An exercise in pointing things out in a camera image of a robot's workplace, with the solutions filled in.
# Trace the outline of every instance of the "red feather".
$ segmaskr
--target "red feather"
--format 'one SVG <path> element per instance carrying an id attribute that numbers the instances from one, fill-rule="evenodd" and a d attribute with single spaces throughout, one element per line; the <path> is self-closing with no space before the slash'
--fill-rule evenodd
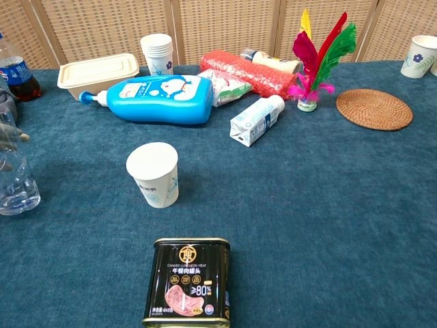
<path id="1" fill-rule="evenodd" d="M 303 31 L 298 34 L 293 44 L 293 52 L 303 62 L 304 72 L 309 76 L 315 70 L 318 57 L 307 32 Z"/>
<path id="2" fill-rule="evenodd" d="M 317 72 L 320 68 L 320 64 L 322 63 L 323 57 L 325 57 L 326 52 L 328 51 L 331 44 L 334 42 L 335 38 L 341 33 L 341 29 L 343 28 L 344 23 L 346 23 L 346 20 L 348 19 L 348 14 L 344 12 L 337 24 L 335 24 L 333 30 L 329 33 L 326 40 L 323 42 L 322 46 L 320 47 L 319 54 L 317 56 L 317 63 L 315 64 L 315 70 L 311 72 L 311 75 L 309 77 L 309 87 L 311 88 L 314 79 L 317 75 Z"/>

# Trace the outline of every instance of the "plastic bag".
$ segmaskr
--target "plastic bag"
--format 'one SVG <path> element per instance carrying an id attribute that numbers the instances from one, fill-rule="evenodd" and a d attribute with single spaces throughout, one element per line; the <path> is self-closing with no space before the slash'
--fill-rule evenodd
<path id="1" fill-rule="evenodd" d="M 207 69 L 198 76 L 211 80 L 214 89 L 214 100 L 212 101 L 214 107 L 239 99 L 243 94 L 252 90 L 250 83 L 220 70 Z"/>
<path id="2" fill-rule="evenodd" d="M 284 73 L 265 65 L 254 64 L 226 51 L 214 50 L 203 55 L 200 71 L 209 68 L 235 75 L 253 86 L 253 91 L 263 97 L 274 94 L 288 100 L 288 89 L 296 84 L 296 75 Z"/>

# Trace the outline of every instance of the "green feather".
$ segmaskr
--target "green feather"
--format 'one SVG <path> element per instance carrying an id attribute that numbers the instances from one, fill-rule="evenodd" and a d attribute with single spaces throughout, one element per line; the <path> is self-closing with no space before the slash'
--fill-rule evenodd
<path id="1" fill-rule="evenodd" d="M 312 90 L 316 90 L 320 83 L 329 78 L 330 69 L 339 63 L 341 57 L 353 53 L 356 46 L 356 27 L 350 23 L 334 40 L 320 64 L 320 69 L 315 76 Z"/>

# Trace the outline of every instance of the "white paper cup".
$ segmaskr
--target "white paper cup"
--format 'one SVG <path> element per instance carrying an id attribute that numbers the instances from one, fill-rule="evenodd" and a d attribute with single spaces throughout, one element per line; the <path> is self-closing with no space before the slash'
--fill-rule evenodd
<path id="1" fill-rule="evenodd" d="M 173 41 L 167 34 L 150 34 L 140 41 L 150 75 L 173 74 Z"/>
<path id="2" fill-rule="evenodd" d="M 401 73 L 413 79 L 421 78 L 437 59 L 437 37 L 415 36 L 402 65 Z"/>
<path id="3" fill-rule="evenodd" d="M 129 155 L 126 169 L 150 206 L 165 208 L 177 200 L 178 152 L 173 146 L 164 142 L 142 145 Z"/>
<path id="4" fill-rule="evenodd" d="M 431 67 L 431 74 L 434 74 L 437 76 L 437 59 L 434 62 L 434 65 Z"/>

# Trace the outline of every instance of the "soda bottle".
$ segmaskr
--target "soda bottle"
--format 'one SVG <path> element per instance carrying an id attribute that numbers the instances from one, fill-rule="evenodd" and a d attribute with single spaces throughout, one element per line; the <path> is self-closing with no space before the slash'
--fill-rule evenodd
<path id="1" fill-rule="evenodd" d="M 18 99 L 29 101 L 41 96 L 40 84 L 27 67 L 23 56 L 15 46 L 3 39 L 1 33 L 0 75 L 5 79 L 11 93 Z"/>

